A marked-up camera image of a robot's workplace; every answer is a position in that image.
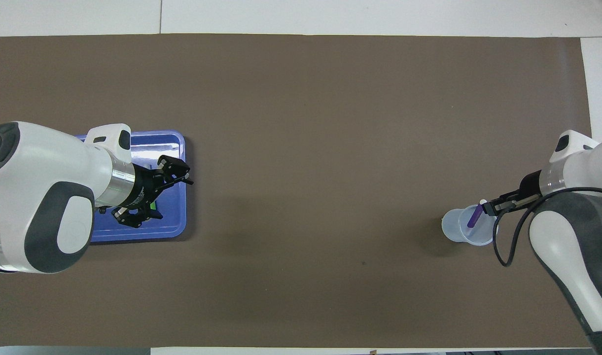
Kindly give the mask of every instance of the purple stick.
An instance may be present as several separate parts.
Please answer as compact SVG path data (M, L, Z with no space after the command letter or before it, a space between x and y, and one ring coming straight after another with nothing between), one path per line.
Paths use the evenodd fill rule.
M483 214L483 205L477 205L474 213L472 214L472 218L469 219L467 223L468 228L474 228L476 222L478 222L478 218Z

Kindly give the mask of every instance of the blue tray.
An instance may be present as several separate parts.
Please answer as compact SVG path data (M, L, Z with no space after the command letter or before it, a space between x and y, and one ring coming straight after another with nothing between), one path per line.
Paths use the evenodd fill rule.
M82 141L86 135L76 136ZM156 169L161 155L184 160L184 137L177 131L132 132L132 162L148 169ZM186 185L175 184L166 189L156 200L156 208L163 219L151 219L139 228L118 224L108 209L106 214L95 212L95 224L91 243L111 241L156 240L174 238L186 226Z

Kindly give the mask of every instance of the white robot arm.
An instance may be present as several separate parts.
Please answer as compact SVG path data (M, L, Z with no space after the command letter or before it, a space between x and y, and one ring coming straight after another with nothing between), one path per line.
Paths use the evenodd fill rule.
M37 124L0 125L0 272L60 272L78 261L93 232L95 209L139 227L162 218L149 204L188 180L179 159L159 158L160 169L132 164L130 128L93 128L76 137Z
M527 209L512 242L513 260L522 223L534 212L529 240L555 280L596 353L602 355L602 143L565 131L549 164L524 177L520 188L481 205L499 219Z

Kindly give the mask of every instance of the brown surface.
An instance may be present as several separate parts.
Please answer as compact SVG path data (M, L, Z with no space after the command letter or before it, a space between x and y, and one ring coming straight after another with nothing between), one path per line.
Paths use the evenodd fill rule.
M11 120L179 130L197 184L178 241L0 276L0 345L586 346L526 238L440 229L589 134L578 39L0 38Z

